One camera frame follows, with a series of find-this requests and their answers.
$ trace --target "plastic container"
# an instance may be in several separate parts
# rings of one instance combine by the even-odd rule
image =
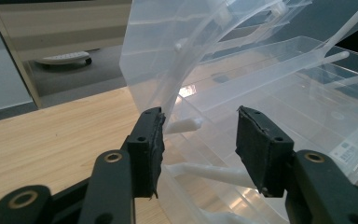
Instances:
[[[158,195],[172,223],[287,223],[284,198],[246,181],[235,153],[240,105],[358,180],[358,54],[332,48],[345,32],[326,43],[272,40],[310,3],[133,2],[120,67],[139,110],[162,106],[169,118]]]

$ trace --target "transparent plastic bin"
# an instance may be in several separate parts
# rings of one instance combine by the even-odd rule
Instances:
[[[295,150],[325,153],[358,180],[358,54],[330,63],[327,57],[345,50],[330,41],[271,41],[310,4],[133,2],[120,67],[139,110],[161,106],[165,131],[176,121],[203,120],[197,130],[164,135],[158,196],[172,223],[287,223],[284,198],[173,169],[187,162],[246,173],[235,153],[240,105],[266,114]]]

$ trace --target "open lid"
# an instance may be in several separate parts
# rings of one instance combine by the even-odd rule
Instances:
[[[161,106],[168,117],[182,83],[198,63],[217,51],[270,38],[309,4],[310,0],[133,0],[120,68],[138,109]],[[356,9],[354,5],[340,8]],[[319,24],[319,29],[336,31],[342,24]]]

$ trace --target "wooden surface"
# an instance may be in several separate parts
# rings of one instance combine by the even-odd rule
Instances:
[[[127,88],[0,120],[0,199],[26,185],[52,194],[90,176],[98,155],[119,149],[138,112]],[[137,223],[169,223],[156,199],[136,200]]]

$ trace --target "light wood tabletop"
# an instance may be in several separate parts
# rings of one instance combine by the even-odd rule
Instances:
[[[119,149],[139,113],[127,88],[0,120],[0,199],[27,185],[52,194],[90,176]],[[158,200],[136,199],[137,223],[169,223]]]

